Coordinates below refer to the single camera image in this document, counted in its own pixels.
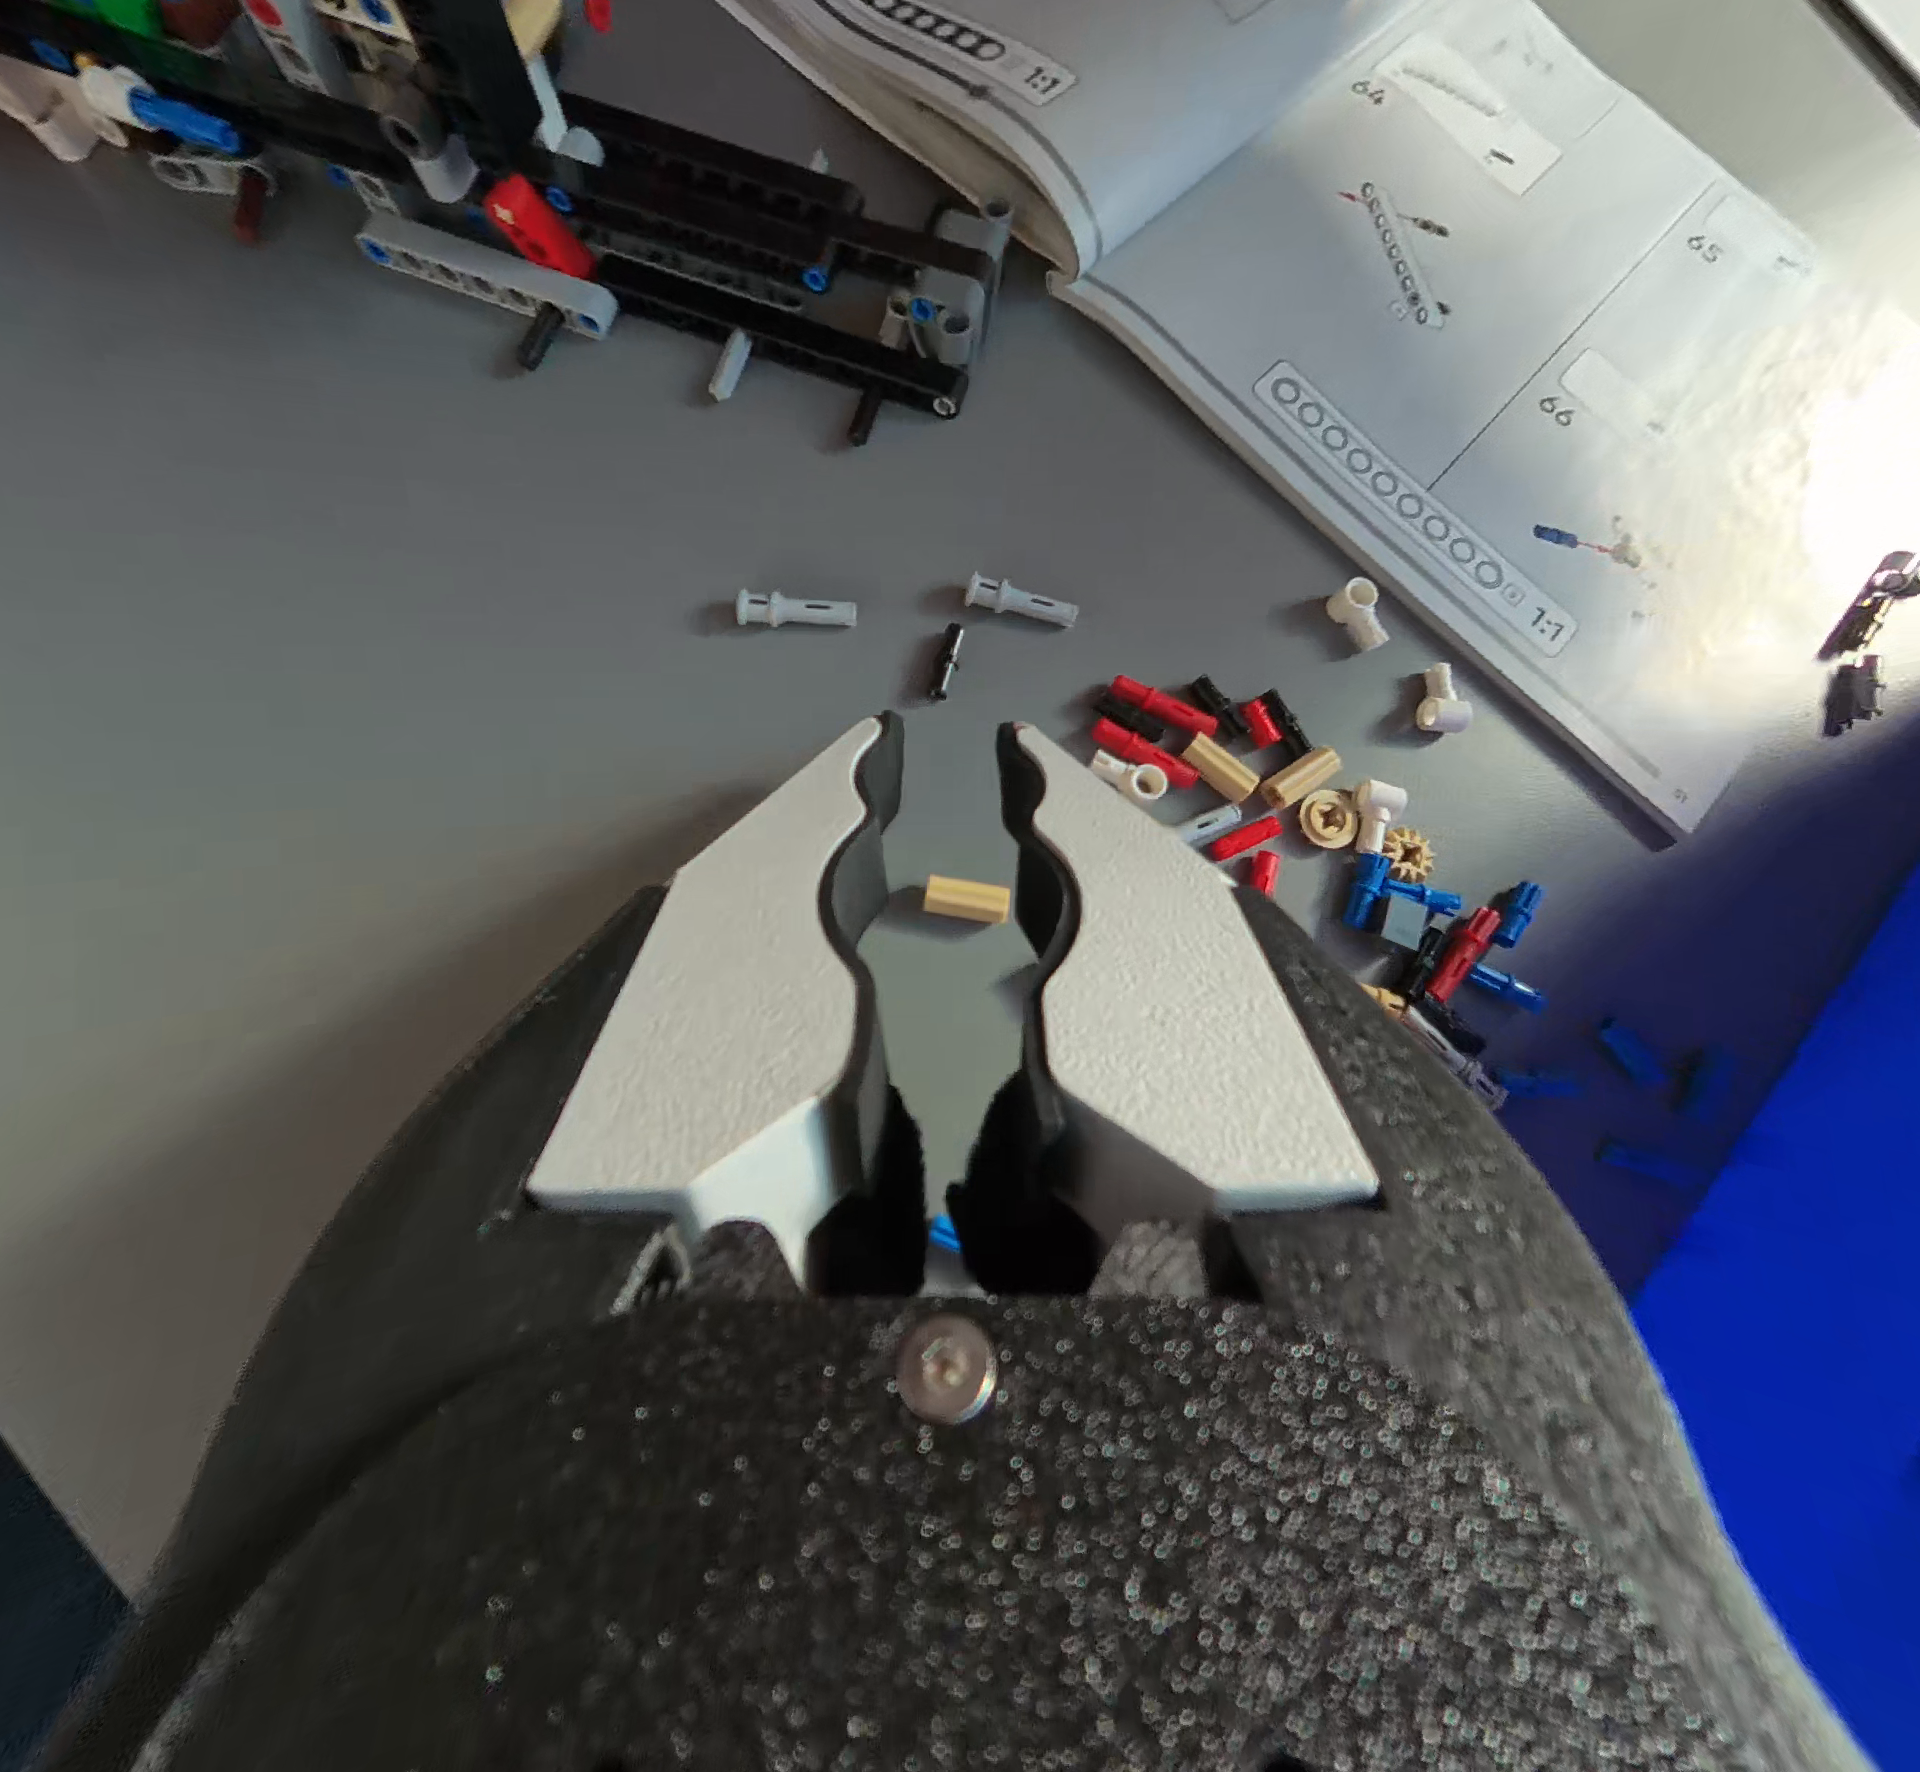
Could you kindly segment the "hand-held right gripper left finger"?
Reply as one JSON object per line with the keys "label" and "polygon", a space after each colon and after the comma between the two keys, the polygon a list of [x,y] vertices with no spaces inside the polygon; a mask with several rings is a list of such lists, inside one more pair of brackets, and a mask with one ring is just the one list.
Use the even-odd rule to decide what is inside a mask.
{"label": "hand-held right gripper left finger", "polygon": [[523,1181],[549,1214],[750,1222],[801,1285],[869,1192],[887,1060],[861,932],[887,899],[902,719],[858,719],[662,886]]}

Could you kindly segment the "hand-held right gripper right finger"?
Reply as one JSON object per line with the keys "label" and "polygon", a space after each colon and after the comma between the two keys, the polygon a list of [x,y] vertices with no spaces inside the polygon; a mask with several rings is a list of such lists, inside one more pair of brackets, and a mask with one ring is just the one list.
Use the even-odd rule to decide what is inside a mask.
{"label": "hand-held right gripper right finger", "polygon": [[1127,1225],[1378,1206],[1368,1160],[1229,879],[1029,722],[995,728],[1029,948],[995,1093],[995,1272],[1098,1272]]}

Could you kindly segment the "pile of loose lego pieces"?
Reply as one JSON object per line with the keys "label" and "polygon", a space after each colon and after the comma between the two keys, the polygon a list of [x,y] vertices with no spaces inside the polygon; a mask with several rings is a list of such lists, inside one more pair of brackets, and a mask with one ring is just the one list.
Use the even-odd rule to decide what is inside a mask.
{"label": "pile of loose lego pieces", "polygon": [[1095,692],[1088,769],[1127,802],[1195,799],[1175,841],[1229,886],[1275,901],[1282,846],[1301,844],[1346,866],[1337,922],[1386,959],[1360,990],[1411,1035],[1465,1093],[1502,1110],[1543,1077],[1502,1076],[1483,1035],[1462,1022],[1462,994],[1539,1014],[1543,990],[1497,970],[1526,943],[1543,883],[1518,879],[1469,905],[1440,883],[1435,844],[1403,822],[1407,795],[1386,778],[1341,780],[1341,754],[1317,748],[1275,687],[1225,699],[1210,677],[1183,692],[1115,677]]}

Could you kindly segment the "partly built lego model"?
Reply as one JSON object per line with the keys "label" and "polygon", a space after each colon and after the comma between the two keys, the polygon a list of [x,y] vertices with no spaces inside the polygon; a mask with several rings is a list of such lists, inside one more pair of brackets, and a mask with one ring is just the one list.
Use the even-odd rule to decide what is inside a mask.
{"label": "partly built lego model", "polygon": [[512,312],[517,369],[620,314],[956,418],[988,342],[1011,214],[940,205],[875,222],[825,160],[792,164],[558,89],[566,46],[609,0],[3,0],[3,117],[75,164],[133,151],[165,186],[228,199],[262,241],[286,164],[365,205],[359,251]]}

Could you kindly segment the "blue cloth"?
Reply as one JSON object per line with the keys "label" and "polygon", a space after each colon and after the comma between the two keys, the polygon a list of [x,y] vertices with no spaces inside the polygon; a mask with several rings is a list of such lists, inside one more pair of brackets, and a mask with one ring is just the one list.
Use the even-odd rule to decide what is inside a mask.
{"label": "blue cloth", "polygon": [[1719,1525],[1875,1768],[1920,1761],[1920,879],[1813,1017],[1636,1323]]}

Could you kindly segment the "open instruction booklet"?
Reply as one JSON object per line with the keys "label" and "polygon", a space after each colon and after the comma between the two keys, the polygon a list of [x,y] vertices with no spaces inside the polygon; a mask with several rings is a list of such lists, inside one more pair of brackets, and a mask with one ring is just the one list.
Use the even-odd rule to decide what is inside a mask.
{"label": "open instruction booklet", "polygon": [[1742,487],[1795,234],[1533,0],[715,0],[1666,834],[1819,596]]}

